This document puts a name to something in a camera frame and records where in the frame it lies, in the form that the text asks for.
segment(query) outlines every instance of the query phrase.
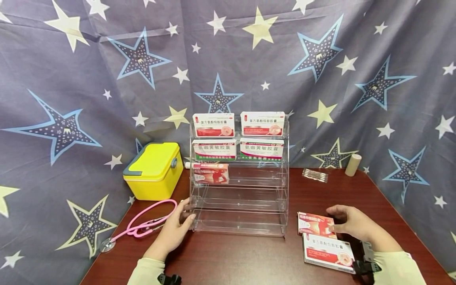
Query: medical tape roll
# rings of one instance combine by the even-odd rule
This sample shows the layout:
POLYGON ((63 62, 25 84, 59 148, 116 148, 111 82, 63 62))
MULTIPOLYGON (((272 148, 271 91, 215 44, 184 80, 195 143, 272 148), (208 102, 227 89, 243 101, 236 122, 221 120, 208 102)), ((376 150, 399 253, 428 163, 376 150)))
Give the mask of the medical tape roll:
POLYGON ((356 169, 358 169, 359 163, 361 162, 361 156, 357 154, 352 154, 350 157, 350 161, 348 162, 348 166, 345 170, 345 174, 347 176, 353 176, 356 173, 356 169))

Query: light green sleeve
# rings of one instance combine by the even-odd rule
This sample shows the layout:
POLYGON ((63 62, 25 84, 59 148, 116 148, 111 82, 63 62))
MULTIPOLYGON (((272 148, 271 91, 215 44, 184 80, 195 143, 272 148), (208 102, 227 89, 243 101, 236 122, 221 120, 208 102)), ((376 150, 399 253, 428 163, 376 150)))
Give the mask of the light green sleeve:
POLYGON ((405 251, 374 252, 382 271, 374 273, 375 285, 426 285, 416 262, 405 251))
POLYGON ((127 285, 160 285, 157 277, 165 270, 165 263, 150 258, 138 260, 127 285))

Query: wooden table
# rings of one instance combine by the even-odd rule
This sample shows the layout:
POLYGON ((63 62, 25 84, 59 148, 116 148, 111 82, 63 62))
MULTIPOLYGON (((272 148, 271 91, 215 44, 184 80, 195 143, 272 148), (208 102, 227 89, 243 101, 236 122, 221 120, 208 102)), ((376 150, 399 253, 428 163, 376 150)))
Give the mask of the wooden table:
MULTIPOLYGON (((361 284, 354 275, 305 264, 302 239, 297 234, 297 211, 325 215, 327 207, 345 204, 359 208, 390 232, 416 260, 427 284, 454 285, 366 174, 358 171, 348 177, 343 169, 320 171, 329 173, 328 183, 302 177, 302 169, 290 170, 290 215, 285 239, 189 233, 181 247, 168 256, 166 273, 179 274, 183 285, 361 284)), ((188 195, 189 172, 184 170, 172 198, 180 201, 188 195)), ((129 221, 152 203, 134 202, 113 236, 124 231, 129 221)), ((171 209, 171 205, 154 208, 139 219, 140 223, 171 209)), ((81 285, 125 285, 156 236, 121 237, 112 251, 98 256, 81 285)))

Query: yellow box lid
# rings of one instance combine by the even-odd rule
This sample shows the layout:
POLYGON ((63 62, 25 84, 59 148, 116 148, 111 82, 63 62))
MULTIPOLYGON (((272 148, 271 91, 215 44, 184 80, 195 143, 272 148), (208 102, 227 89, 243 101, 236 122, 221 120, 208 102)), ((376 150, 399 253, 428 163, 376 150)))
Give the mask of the yellow box lid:
POLYGON ((149 143, 125 168, 124 176, 162 180, 170 168, 176 167, 179 145, 174 142, 149 143))

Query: clear plastic shelf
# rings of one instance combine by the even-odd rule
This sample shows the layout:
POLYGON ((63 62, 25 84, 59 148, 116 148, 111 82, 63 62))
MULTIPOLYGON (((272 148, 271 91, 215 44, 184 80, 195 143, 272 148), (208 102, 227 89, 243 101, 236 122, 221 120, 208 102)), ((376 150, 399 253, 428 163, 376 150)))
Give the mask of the clear plastic shelf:
POLYGON ((191 124, 190 200, 192 211, 197 215, 193 230, 283 237, 289 205, 289 122, 285 119, 282 136, 245 136, 283 140, 284 152, 280 161, 239 159, 239 139, 242 137, 239 116, 235 117, 235 129, 237 160, 218 160, 228 164, 228 183, 201 184, 194 180, 193 164, 214 161, 196 160, 192 142, 203 138, 195 136, 193 122, 191 124))

